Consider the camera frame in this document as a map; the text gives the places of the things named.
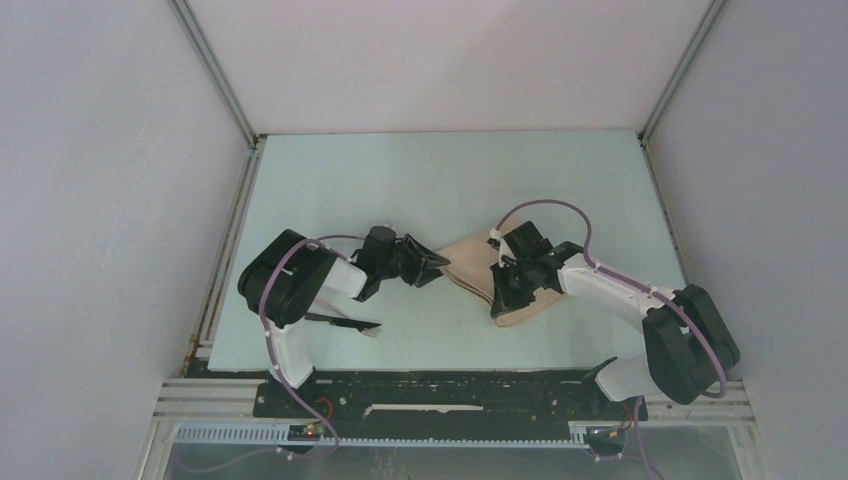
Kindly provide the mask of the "beige cloth napkin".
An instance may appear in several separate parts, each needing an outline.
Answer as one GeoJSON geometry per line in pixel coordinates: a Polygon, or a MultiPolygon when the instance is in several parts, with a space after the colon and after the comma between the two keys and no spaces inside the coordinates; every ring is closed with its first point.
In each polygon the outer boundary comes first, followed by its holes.
{"type": "MultiPolygon", "coordinates": [[[[490,267],[497,260],[497,249],[487,243],[489,239],[490,228],[484,228],[437,251],[449,261],[441,268],[442,273],[455,285],[483,301],[487,312],[494,305],[494,279],[490,267]]],[[[537,289],[534,294],[535,301],[530,306],[495,317],[493,323],[500,328],[517,326],[566,298],[565,294],[549,289],[537,289]]]]}

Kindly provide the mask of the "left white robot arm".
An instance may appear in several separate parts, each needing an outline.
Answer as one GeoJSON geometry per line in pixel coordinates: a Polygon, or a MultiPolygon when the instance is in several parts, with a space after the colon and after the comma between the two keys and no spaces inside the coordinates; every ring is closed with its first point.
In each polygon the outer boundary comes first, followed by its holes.
{"type": "Polygon", "coordinates": [[[262,324],[270,372],[283,383],[278,404],[304,416],[316,403],[305,382],[314,371],[302,323],[324,290],[357,302],[374,296],[381,284],[400,279],[421,288],[442,276],[450,261],[410,235],[373,226],[363,237],[347,234],[308,238],[286,229],[243,270],[238,293],[262,324]]]}

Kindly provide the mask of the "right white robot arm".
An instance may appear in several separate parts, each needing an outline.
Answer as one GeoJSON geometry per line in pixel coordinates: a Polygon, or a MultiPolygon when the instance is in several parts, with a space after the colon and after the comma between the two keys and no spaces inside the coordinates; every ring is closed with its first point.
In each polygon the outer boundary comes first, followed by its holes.
{"type": "Polygon", "coordinates": [[[552,291],[599,305],[641,334],[642,354],[608,359],[590,373],[581,402],[593,417],[606,418],[624,400],[657,393],[690,404],[741,359],[714,300],[698,285],[641,283],[603,266],[580,245],[553,245],[531,221],[509,232],[491,230],[488,243],[497,252],[490,267],[492,318],[532,306],[552,291]]]}

